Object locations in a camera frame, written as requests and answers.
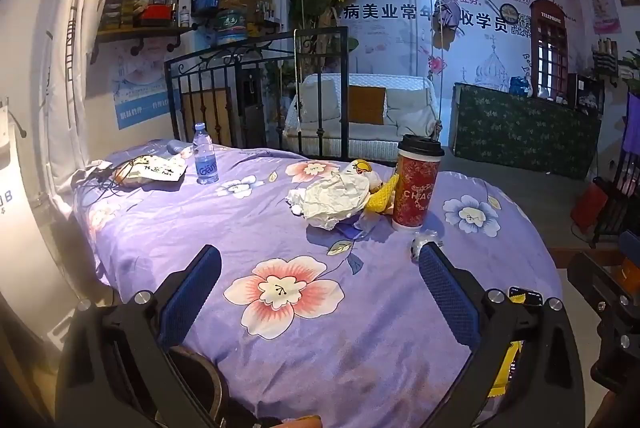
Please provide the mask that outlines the white paper wrapper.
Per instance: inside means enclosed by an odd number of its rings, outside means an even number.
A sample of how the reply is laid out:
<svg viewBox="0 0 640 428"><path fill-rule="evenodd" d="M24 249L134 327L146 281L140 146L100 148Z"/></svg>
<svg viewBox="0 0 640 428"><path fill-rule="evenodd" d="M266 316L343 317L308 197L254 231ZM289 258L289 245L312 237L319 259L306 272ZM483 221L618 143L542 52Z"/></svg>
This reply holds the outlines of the white paper wrapper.
<svg viewBox="0 0 640 428"><path fill-rule="evenodd" d="M332 231L341 221L360 214L370 198L370 182L364 175L334 173L306 188L291 189L286 202L291 211L316 229Z"/></svg>

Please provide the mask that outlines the yellow white drink bottle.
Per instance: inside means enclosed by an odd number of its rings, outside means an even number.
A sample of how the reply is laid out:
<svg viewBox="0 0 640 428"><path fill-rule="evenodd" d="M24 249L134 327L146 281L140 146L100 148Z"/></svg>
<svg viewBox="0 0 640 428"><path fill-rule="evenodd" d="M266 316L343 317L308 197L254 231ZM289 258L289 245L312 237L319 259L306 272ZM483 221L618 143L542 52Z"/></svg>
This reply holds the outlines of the yellow white drink bottle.
<svg viewBox="0 0 640 428"><path fill-rule="evenodd" d="M369 192L376 193L383 185L381 177L373 170L367 160L355 159L349 163L348 171L365 177L369 182Z"/></svg>

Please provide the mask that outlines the white beauty machine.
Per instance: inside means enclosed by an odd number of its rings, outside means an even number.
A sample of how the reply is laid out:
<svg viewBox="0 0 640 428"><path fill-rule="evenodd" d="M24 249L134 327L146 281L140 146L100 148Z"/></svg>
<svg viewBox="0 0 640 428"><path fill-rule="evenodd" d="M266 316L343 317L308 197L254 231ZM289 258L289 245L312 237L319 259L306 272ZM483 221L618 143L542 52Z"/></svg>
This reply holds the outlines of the white beauty machine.
<svg viewBox="0 0 640 428"><path fill-rule="evenodd" d="M60 348L81 299L101 284L78 223L43 192L34 141L1 99L1 298L26 330Z"/></svg>

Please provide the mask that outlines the dark round trash bin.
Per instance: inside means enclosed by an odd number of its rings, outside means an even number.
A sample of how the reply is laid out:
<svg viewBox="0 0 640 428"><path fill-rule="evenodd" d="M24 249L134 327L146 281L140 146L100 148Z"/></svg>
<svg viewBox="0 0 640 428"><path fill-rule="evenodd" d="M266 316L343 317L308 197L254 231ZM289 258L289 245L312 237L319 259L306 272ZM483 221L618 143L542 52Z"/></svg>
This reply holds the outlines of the dark round trash bin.
<svg viewBox="0 0 640 428"><path fill-rule="evenodd" d="M171 348L168 356L214 424L227 427L228 386L216 365L201 354L183 347Z"/></svg>

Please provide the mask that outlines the wooden wall shelf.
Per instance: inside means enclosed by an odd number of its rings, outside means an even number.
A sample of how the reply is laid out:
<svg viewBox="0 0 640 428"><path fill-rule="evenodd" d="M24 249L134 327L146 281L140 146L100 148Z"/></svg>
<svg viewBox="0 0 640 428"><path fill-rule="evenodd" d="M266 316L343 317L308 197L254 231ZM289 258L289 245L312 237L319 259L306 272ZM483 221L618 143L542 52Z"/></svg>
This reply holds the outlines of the wooden wall shelf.
<svg viewBox="0 0 640 428"><path fill-rule="evenodd" d="M138 56L144 50L145 40L171 38L172 42L166 44L166 50L172 53L181 46L182 36L192 30L193 27L131 27L100 30L96 34L90 64L93 65L98 59L101 44L134 40L136 44L130 47L130 55Z"/></svg>

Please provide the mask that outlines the yellow snack packet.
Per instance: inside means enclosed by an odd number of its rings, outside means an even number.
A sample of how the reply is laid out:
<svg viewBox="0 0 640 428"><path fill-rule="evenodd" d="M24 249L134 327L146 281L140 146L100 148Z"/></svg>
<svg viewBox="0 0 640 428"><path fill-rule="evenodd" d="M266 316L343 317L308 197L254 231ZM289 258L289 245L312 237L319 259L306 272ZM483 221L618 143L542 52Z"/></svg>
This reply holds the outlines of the yellow snack packet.
<svg viewBox="0 0 640 428"><path fill-rule="evenodd" d="M509 299L514 303L531 305L532 307L542 306L542 295L535 290L512 286L509 288L508 295ZM523 341L512 341L510 343L494 384L488 393L489 399L498 398L498 396L506 394L506 388L508 388L509 382L515 374L516 363L523 349L523 344Z"/></svg>

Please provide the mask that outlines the orange foam fruit net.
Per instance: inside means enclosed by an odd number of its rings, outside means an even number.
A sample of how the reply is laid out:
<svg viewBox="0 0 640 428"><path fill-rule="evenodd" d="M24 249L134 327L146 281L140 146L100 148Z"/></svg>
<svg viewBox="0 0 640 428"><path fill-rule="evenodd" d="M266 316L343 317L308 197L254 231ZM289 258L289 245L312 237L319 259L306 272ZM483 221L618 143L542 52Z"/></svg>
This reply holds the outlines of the orange foam fruit net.
<svg viewBox="0 0 640 428"><path fill-rule="evenodd" d="M378 214L392 213L398 181L399 174L394 173L375 193L370 195L364 210Z"/></svg>

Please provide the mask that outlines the black iron bed frame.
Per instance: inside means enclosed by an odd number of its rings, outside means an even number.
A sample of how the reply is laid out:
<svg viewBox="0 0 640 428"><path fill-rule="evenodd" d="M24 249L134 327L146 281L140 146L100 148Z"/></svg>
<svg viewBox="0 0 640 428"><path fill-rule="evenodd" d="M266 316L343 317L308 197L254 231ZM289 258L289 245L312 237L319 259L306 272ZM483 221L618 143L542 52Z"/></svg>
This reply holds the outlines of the black iron bed frame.
<svg viewBox="0 0 640 428"><path fill-rule="evenodd" d="M218 144L347 160L348 30L270 33L166 60L172 133L202 122Z"/></svg>

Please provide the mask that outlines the red paper coffee cup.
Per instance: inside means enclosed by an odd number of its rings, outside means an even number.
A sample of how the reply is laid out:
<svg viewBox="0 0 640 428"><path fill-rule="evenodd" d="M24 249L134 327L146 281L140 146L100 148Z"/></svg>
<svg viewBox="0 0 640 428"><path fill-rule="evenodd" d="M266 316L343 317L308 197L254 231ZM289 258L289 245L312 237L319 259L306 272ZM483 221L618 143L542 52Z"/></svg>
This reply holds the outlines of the red paper coffee cup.
<svg viewBox="0 0 640 428"><path fill-rule="evenodd" d="M434 192L440 162L445 156L439 141L405 134L398 144L392 226L416 231L423 226Z"/></svg>

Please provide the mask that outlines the small foil wrapper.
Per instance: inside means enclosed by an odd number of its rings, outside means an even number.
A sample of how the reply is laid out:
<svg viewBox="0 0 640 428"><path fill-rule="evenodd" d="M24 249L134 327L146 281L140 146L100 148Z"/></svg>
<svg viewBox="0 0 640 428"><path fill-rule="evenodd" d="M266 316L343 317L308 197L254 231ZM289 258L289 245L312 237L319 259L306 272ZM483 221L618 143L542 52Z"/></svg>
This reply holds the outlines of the small foil wrapper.
<svg viewBox="0 0 640 428"><path fill-rule="evenodd" d="M416 232L410 244L411 260L414 263L419 262L422 248L429 243L433 243L438 248L442 248L442 239L435 231L427 229L426 231Z"/></svg>

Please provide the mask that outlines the red phone booth cabinet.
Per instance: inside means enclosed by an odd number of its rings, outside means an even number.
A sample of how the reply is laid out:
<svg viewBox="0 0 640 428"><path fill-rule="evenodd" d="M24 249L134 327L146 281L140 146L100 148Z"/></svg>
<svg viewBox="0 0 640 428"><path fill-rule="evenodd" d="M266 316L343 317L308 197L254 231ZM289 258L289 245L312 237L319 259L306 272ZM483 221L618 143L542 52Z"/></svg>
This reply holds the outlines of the red phone booth cabinet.
<svg viewBox="0 0 640 428"><path fill-rule="evenodd" d="M530 4L533 96L552 102L566 99L568 45L565 15L549 0Z"/></svg>

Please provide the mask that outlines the purple floral bed cover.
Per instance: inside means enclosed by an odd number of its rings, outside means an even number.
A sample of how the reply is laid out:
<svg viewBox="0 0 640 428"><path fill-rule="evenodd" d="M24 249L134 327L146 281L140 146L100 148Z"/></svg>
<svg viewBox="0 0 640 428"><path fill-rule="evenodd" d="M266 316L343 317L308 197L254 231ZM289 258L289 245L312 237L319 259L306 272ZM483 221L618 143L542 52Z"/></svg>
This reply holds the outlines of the purple floral bed cover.
<svg viewBox="0 0 640 428"><path fill-rule="evenodd" d="M468 359L411 260L413 233L381 217L367 237L316 229L286 196L341 163L274 149L216 151L218 181L73 178L96 275L122 299L155 290L202 247L220 278L186 335L228 386L233 427L318 416L326 427L417 427Z"/></svg>

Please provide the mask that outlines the white wicker swing sofa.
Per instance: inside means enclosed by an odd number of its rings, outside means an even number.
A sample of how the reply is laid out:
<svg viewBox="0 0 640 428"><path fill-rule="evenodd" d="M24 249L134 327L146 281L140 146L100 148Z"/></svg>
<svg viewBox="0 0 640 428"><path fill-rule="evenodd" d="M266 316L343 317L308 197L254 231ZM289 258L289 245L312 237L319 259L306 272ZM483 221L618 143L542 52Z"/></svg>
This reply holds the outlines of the white wicker swing sofa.
<svg viewBox="0 0 640 428"><path fill-rule="evenodd" d="M433 83L423 76L320 73L299 83L282 146L307 157L392 162L407 134L442 131Z"/></svg>

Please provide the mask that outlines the orange brown cushion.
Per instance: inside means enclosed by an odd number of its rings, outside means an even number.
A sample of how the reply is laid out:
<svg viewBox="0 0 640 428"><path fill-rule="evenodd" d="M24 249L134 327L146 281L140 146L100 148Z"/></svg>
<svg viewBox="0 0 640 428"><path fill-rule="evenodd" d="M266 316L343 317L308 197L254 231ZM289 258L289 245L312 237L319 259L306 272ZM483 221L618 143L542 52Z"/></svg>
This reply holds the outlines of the orange brown cushion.
<svg viewBox="0 0 640 428"><path fill-rule="evenodd" d="M384 125L385 88L351 85L348 89L348 120L364 125Z"/></svg>

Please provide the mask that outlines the green floral covered counter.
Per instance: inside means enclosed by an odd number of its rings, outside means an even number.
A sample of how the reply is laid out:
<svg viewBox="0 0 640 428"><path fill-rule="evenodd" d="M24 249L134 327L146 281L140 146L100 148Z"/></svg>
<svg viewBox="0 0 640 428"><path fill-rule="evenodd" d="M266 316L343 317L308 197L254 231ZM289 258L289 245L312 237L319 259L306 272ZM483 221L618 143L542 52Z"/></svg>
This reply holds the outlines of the green floral covered counter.
<svg viewBox="0 0 640 428"><path fill-rule="evenodd" d="M601 121L548 100L472 84L454 86L455 156L582 180L596 157Z"/></svg>

